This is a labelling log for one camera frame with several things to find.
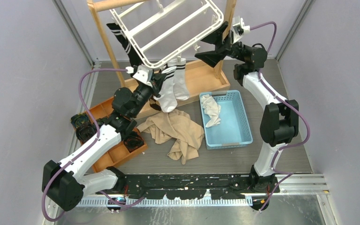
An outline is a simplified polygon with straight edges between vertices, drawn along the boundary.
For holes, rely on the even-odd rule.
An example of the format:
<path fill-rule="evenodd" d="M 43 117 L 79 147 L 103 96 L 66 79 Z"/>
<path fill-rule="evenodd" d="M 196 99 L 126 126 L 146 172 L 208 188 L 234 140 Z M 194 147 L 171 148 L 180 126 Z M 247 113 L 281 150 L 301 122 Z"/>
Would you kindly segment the white black-striped sock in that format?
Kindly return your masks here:
<path fill-rule="evenodd" d="M 176 67 L 174 71 L 173 92 L 177 100 L 187 100 L 190 97 L 185 81 L 185 67 L 187 60 L 178 56 L 167 63 L 167 67 Z"/>
<path fill-rule="evenodd" d="M 161 90 L 159 92 L 160 97 L 154 97 L 159 103 L 161 111 L 169 113 L 177 107 L 177 100 L 174 95 L 174 73 L 176 66 L 168 67 L 162 71 L 162 75 L 165 75 Z"/>

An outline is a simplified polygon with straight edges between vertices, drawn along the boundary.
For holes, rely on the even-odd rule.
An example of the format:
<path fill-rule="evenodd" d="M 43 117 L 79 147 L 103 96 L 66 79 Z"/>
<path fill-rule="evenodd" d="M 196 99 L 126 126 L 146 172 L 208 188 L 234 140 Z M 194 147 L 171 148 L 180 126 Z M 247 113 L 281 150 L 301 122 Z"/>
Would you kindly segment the white plastic clip hanger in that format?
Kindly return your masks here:
<path fill-rule="evenodd" d="M 224 21 L 224 13 L 211 0 L 148 0 L 110 13 L 149 68 L 181 55 Z"/>

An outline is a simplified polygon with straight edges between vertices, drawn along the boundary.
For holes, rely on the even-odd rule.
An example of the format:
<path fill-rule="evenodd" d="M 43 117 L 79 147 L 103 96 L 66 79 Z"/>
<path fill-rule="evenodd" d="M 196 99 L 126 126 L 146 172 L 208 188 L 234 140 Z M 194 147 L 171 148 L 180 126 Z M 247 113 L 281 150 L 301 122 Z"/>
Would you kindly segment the brown argyle sock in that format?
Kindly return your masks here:
<path fill-rule="evenodd" d="M 156 111 L 161 111 L 161 106 L 157 100 L 155 100 L 153 97 L 149 99 L 150 107 Z"/>

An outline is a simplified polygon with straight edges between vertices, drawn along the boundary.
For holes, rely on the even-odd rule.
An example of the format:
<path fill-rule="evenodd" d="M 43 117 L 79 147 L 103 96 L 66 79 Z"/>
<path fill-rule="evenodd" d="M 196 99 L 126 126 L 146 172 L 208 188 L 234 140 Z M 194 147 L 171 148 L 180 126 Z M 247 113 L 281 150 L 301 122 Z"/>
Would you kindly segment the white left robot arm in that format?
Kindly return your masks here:
<path fill-rule="evenodd" d="M 136 126 L 135 118 L 152 96 L 159 96 L 164 81 L 172 72 L 158 72 L 149 77 L 138 71 L 133 74 L 138 86 L 134 91 L 123 87 L 116 90 L 111 114 L 103 125 L 93 121 L 96 133 L 77 151 L 59 162 L 50 160 L 43 169 L 42 207 L 49 197 L 64 211 L 78 205 L 84 196 L 103 190 L 120 194 L 126 184 L 125 175 L 114 166 L 86 175 L 87 170 L 108 150 L 130 136 Z"/>

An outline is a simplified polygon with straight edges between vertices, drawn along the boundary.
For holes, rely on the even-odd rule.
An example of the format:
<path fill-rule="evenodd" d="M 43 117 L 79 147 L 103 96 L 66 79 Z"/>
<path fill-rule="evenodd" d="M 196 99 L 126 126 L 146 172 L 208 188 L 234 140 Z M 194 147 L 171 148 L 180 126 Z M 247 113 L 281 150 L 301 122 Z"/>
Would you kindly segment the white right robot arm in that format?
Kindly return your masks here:
<path fill-rule="evenodd" d="M 260 124 L 263 145 L 247 181 L 250 190 L 262 192 L 267 186 L 274 184 L 274 167 L 281 149 L 298 135 L 299 104 L 296 100 L 287 100 L 280 95 L 261 74 L 260 70 L 268 57 L 264 46 L 260 43 L 248 46 L 239 41 L 249 28 L 240 21 L 233 24 L 233 29 L 224 36 L 228 26 L 228 22 L 224 22 L 202 39 L 203 42 L 215 46 L 213 51 L 196 53 L 195 56 L 212 68 L 225 57 L 241 61 L 234 66 L 234 79 L 252 93 L 263 108 Z"/>

